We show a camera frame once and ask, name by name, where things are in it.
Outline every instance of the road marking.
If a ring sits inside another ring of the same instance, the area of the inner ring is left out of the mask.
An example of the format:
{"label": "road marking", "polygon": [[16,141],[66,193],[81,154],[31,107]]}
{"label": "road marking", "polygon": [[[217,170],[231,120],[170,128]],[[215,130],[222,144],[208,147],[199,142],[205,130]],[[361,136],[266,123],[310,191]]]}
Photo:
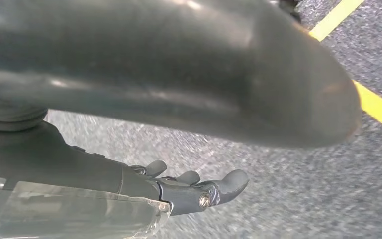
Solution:
{"label": "road marking", "polygon": [[382,123],[382,98],[359,82],[355,81],[355,86],[360,93],[363,110]]}
{"label": "road marking", "polygon": [[[324,40],[341,22],[353,13],[364,0],[342,0],[309,33],[318,41]],[[363,110],[382,124],[382,97],[354,81],[361,97]]]}
{"label": "road marking", "polygon": [[353,13],[364,0],[342,0],[310,32],[318,41],[324,40],[337,26]]}

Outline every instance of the gray asphalt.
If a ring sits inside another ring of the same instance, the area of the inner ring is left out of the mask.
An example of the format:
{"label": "gray asphalt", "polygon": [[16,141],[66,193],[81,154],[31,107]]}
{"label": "gray asphalt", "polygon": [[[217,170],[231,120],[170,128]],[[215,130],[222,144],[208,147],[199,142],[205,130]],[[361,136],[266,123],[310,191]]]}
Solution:
{"label": "gray asphalt", "polygon": [[[312,28],[338,0],[304,0]],[[382,96],[382,0],[366,0],[324,44],[354,79]],[[68,144],[127,164],[164,160],[165,175],[202,179],[246,170],[251,183],[233,203],[172,217],[155,239],[287,236],[382,238],[382,125],[364,115],[353,142],[317,150],[244,145],[114,119],[51,111]]]}

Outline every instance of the transparent plastic bag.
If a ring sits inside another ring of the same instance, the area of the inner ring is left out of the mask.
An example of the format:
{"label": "transparent plastic bag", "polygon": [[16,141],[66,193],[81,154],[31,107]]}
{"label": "transparent plastic bag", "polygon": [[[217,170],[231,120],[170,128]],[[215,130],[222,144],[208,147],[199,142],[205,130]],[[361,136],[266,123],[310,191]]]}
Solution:
{"label": "transparent plastic bag", "polygon": [[0,239],[138,239],[166,223],[168,203],[0,179]]}

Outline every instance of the screw head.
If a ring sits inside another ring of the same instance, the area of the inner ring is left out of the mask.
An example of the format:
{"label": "screw head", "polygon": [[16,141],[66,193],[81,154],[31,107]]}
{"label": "screw head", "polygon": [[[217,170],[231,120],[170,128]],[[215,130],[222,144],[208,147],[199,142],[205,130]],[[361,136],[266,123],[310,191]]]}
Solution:
{"label": "screw head", "polygon": [[210,197],[208,194],[202,194],[198,200],[198,204],[202,208],[208,208],[210,206]]}

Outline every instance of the black plastic part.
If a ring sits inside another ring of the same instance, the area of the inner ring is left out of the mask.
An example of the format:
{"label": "black plastic part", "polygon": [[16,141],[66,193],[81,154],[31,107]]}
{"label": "black plastic part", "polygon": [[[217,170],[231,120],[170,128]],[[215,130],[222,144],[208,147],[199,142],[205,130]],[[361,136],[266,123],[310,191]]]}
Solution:
{"label": "black plastic part", "polygon": [[66,145],[46,122],[22,132],[0,132],[0,178],[159,199],[157,185],[123,163]]}
{"label": "black plastic part", "polygon": [[361,124],[345,70],[263,0],[0,0],[0,100],[268,146]]}

